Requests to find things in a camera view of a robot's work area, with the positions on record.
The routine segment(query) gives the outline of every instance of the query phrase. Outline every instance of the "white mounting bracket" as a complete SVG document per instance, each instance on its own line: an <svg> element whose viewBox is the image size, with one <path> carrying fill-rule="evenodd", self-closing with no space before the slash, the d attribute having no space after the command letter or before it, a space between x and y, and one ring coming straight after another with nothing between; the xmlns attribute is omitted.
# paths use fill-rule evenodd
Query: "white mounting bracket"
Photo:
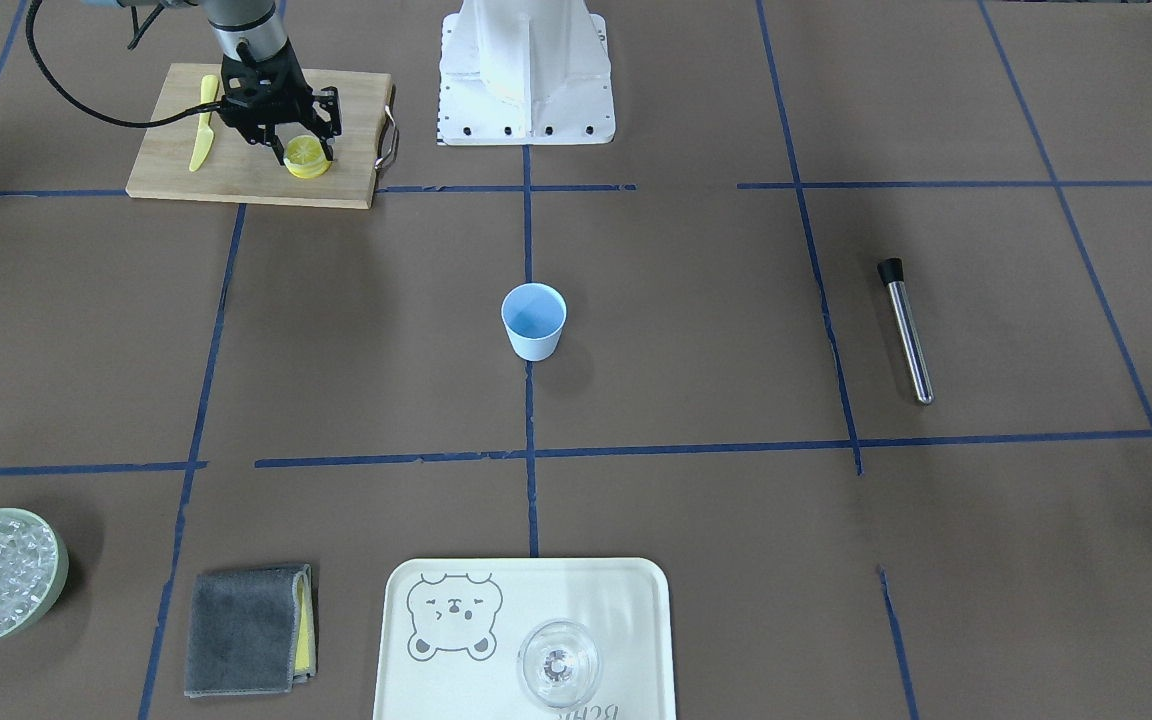
<svg viewBox="0 0 1152 720"><path fill-rule="evenodd" d="M465 0L444 18L438 141L596 145L616 135L607 22L584 0Z"/></svg>

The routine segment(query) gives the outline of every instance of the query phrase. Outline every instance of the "cut lemon half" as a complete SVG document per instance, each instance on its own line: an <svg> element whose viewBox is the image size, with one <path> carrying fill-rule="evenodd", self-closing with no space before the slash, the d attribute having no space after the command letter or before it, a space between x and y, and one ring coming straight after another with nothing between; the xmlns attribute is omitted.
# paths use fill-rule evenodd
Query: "cut lemon half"
<svg viewBox="0 0 1152 720"><path fill-rule="evenodd" d="M298 179L319 177L332 167L332 160L323 153L323 143L312 135L293 137L283 152L283 164Z"/></svg>

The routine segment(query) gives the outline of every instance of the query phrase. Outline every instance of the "bear drawing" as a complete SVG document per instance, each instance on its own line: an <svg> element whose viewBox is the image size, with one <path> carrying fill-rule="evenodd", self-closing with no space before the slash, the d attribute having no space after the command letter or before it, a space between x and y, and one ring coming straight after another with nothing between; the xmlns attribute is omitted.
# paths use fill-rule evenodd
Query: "bear drawing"
<svg viewBox="0 0 1152 720"><path fill-rule="evenodd" d="M420 582L407 593L414 630L407 652L422 662L440 650L463 650L473 660L488 659L495 652L492 626L500 601L500 586L490 575L483 579L470 575L422 575Z"/></svg>

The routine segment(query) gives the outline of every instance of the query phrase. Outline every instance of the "microfiber towel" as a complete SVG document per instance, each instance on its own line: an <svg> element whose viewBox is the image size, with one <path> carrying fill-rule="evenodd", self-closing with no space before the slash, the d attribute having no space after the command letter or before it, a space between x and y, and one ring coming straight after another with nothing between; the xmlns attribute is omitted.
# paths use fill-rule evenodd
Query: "microfiber towel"
<svg viewBox="0 0 1152 720"><path fill-rule="evenodd" d="M314 675L310 588L308 564L198 575L185 696L285 694Z"/></svg>

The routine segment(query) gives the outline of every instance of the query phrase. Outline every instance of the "yellow knife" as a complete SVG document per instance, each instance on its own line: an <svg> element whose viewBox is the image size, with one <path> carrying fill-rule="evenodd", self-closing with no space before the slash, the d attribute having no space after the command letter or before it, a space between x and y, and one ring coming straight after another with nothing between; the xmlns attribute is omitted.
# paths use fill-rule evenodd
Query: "yellow knife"
<svg viewBox="0 0 1152 720"><path fill-rule="evenodd" d="M220 78L217 76L202 76L200 103L214 103L217 91L220 90ZM211 113L198 115L198 135L194 138L194 156L189 158L189 172L196 172L202 167L202 161L207 159L211 151L211 141L215 138L215 131L211 129Z"/></svg>

